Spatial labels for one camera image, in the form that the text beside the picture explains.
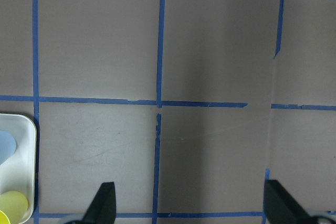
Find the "blue tape line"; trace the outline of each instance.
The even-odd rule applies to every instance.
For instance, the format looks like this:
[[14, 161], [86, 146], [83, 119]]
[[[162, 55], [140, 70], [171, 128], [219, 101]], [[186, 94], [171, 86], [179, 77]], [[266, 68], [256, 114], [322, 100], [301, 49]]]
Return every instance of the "blue tape line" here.
[[[156, 115], [156, 138], [155, 138], [155, 156], [154, 156], [154, 185], [153, 185], [153, 209], [152, 213], [157, 214], [157, 203], [159, 198], [159, 170], [160, 170], [160, 138], [161, 138], [161, 114]], [[156, 224], [156, 217], [153, 217], [152, 223]]]
[[160, 213], [159, 218], [223, 218], [223, 217], [260, 217], [262, 212], [206, 212], [206, 213]]
[[130, 104], [130, 105], [156, 105], [156, 101], [105, 98], [76, 98], [76, 97], [39, 97], [40, 102], [64, 102], [64, 103], [100, 103], [100, 104]]
[[38, 0], [33, 0], [33, 94], [34, 94], [34, 120], [38, 123]]
[[274, 59], [277, 58], [281, 50], [281, 38], [282, 38], [282, 23], [283, 23], [283, 11], [284, 11], [285, 0], [280, 0], [279, 3], [279, 15], [278, 15], [278, 30], [277, 30], [277, 42]]
[[[269, 176], [270, 176], [270, 170], [269, 169], [266, 169], [265, 170], [265, 181], [266, 180], [269, 180]], [[262, 203], [263, 203], [263, 213], [262, 213], [262, 221], [261, 223], [262, 224], [265, 224], [266, 223], [266, 215], [265, 215], [265, 204], [264, 204], [264, 199], [262, 200]]]
[[279, 4], [279, 16], [278, 16], [278, 30], [277, 30], [277, 42], [274, 59], [277, 58], [281, 50], [281, 38], [282, 38], [282, 23], [283, 23], [283, 11], [284, 11], [285, 0], [280, 0]]
[[164, 10], [165, 0], [160, 0], [159, 9], [159, 34], [158, 34], [158, 53], [156, 68], [156, 103], [157, 107], [162, 107], [162, 58], [163, 58], [163, 34], [164, 34]]
[[34, 219], [34, 224], [39, 224], [39, 207], [38, 206], [35, 207], [34, 212], [31, 216]]
[[186, 107], [226, 107], [244, 108], [247, 103], [239, 102], [188, 102], [188, 101], [162, 101], [163, 106], [186, 106]]
[[297, 104], [272, 104], [271, 109], [285, 110], [336, 110], [336, 106], [327, 105], [297, 105]]
[[39, 171], [39, 85], [38, 85], [38, 0], [32, 2], [32, 32], [33, 32], [33, 96], [34, 96], [34, 123], [37, 129], [36, 154], [35, 154], [35, 217], [34, 223], [39, 219], [39, 200], [38, 200], [38, 171]]
[[269, 176], [270, 176], [270, 169], [266, 169], [265, 171], [265, 180], [269, 180]]
[[26, 97], [19, 95], [0, 95], [0, 101], [33, 102], [34, 97]]

